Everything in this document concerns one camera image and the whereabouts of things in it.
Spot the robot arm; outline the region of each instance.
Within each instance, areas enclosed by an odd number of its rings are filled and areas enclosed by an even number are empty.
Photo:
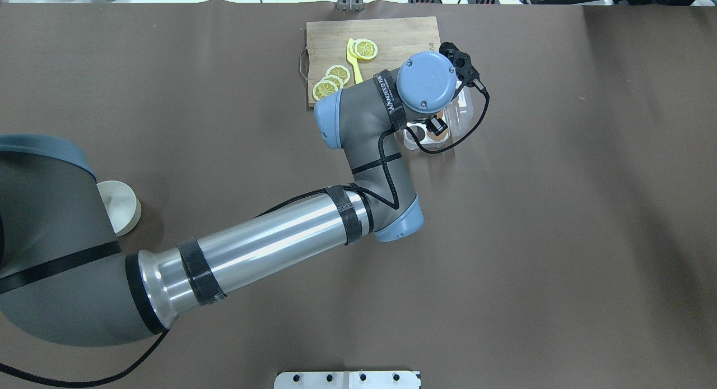
[[[390,135],[407,121],[435,120],[457,80],[466,80],[462,66],[453,55],[422,52],[320,100],[321,136],[343,149],[353,184],[159,254],[120,253],[77,146],[0,136],[0,308],[44,340],[117,345],[168,330],[179,313],[369,233],[388,242],[418,231],[418,197]]]

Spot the lime slice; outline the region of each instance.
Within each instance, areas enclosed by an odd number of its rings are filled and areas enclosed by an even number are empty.
[[[320,80],[319,82],[316,82],[316,85],[314,85],[312,92],[315,100],[321,100],[322,98],[331,95],[337,90],[338,87],[336,87],[336,84],[334,84],[333,82],[328,80]]]
[[[351,72],[343,65],[332,65],[331,68],[326,70],[326,76],[329,75],[336,75],[336,77],[341,78],[341,82],[343,82],[344,85],[351,79]]]
[[[358,59],[373,59],[379,54],[379,47],[369,39],[358,39],[353,41],[351,52]]]
[[[323,77],[322,81],[331,81],[337,88],[343,88],[343,81],[336,75],[326,75]]]

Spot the tabletop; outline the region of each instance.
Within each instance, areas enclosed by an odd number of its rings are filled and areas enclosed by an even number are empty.
[[[351,181],[297,71],[307,21],[436,16],[491,92],[473,138],[404,152],[419,233],[368,236],[192,310],[106,387],[348,369],[441,388],[717,386],[717,10],[335,9],[0,6],[0,132],[68,138],[99,180],[130,184],[143,213],[128,252]],[[153,340],[72,348],[5,316],[0,337],[0,362],[71,381],[122,371]]]

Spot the round blue cap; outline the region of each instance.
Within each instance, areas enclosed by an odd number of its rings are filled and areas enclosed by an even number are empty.
[[[323,142],[330,149],[341,148],[341,136],[338,133],[338,106],[341,103],[341,92],[343,89],[322,98],[314,106],[316,126]]]
[[[0,134],[0,152],[21,152],[59,159],[86,170],[97,181],[85,153],[63,138],[44,134]]]
[[[401,65],[396,84],[406,106],[431,114],[453,100],[456,80],[455,68],[443,54],[420,52]]]
[[[421,226],[423,226],[423,212],[421,211],[421,205],[418,202],[418,195],[416,194],[416,198],[404,213],[386,226],[386,228],[375,231],[374,236],[376,236],[379,242],[391,242],[392,240],[398,240],[404,238],[404,236],[411,235],[415,231],[418,231]]]

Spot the wooden cutting board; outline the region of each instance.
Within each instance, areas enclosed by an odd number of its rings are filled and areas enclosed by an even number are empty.
[[[440,37],[435,16],[423,18],[368,19],[363,21],[326,21],[306,24],[306,49],[309,56],[308,102],[315,105],[312,90],[324,77],[326,70],[336,64],[351,71],[349,87],[354,85],[353,68],[346,61],[349,38],[371,39],[379,47],[379,54],[370,61],[358,60],[364,82],[382,70],[392,70],[417,52],[438,51]]]

